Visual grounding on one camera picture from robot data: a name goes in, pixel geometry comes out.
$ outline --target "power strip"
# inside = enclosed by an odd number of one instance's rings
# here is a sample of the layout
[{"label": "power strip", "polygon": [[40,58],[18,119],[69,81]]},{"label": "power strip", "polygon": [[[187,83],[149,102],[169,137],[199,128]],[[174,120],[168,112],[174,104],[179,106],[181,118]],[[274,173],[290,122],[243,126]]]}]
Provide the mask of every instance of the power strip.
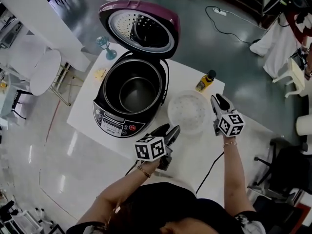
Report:
[{"label": "power strip", "polygon": [[218,13],[218,14],[220,14],[220,15],[223,15],[223,16],[226,16],[226,12],[224,12],[224,11],[219,11],[217,8],[213,8],[213,11],[214,12],[216,12],[216,13]]}]

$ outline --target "gray floor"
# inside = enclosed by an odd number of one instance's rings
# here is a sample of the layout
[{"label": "gray floor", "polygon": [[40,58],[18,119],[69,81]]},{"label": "gray floor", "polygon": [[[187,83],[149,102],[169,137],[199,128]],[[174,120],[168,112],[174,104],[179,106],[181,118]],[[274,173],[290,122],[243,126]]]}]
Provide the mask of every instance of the gray floor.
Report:
[{"label": "gray floor", "polygon": [[[99,54],[95,40],[107,35],[98,19],[98,9],[105,0],[66,0],[65,5],[53,1],[60,17],[92,54]],[[224,95],[237,110],[256,120],[276,134],[293,143],[298,143],[295,134],[295,119],[302,115],[298,96],[284,98],[284,82],[273,84],[262,69],[263,58],[253,54],[249,45],[239,42],[234,36],[217,32],[205,13],[208,5],[232,11],[254,21],[251,16],[222,0],[147,0],[175,11],[180,17],[181,35],[173,60],[204,73],[215,69],[217,79],[223,81]],[[252,42],[261,38],[264,31],[231,14],[226,17],[213,13],[221,31],[238,35]]]}]

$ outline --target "rice cooker lid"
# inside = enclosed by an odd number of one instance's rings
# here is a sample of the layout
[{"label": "rice cooker lid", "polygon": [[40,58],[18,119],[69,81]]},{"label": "rice cooker lid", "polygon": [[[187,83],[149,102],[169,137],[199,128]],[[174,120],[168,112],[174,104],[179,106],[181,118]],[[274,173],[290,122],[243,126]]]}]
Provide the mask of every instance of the rice cooker lid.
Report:
[{"label": "rice cooker lid", "polygon": [[158,59],[176,52],[180,23],[176,13],[157,4],[119,0],[101,6],[99,18],[107,32],[132,52]]}]

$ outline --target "control panel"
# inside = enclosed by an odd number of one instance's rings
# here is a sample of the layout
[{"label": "control panel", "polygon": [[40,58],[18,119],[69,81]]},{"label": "control panel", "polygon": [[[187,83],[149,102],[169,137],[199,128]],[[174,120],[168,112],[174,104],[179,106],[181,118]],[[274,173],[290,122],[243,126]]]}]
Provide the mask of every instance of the control panel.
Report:
[{"label": "control panel", "polygon": [[116,117],[93,102],[93,115],[97,125],[106,133],[118,137],[127,138],[138,134],[145,123],[129,121]]}]

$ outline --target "black inner pot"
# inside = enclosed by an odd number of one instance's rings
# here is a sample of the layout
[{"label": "black inner pot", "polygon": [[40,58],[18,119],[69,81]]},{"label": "black inner pot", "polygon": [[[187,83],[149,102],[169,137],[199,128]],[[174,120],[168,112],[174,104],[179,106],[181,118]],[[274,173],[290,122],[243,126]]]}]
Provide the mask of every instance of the black inner pot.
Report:
[{"label": "black inner pot", "polygon": [[160,96],[160,74],[143,60],[121,62],[108,75],[104,86],[107,101],[121,112],[143,111]]}]

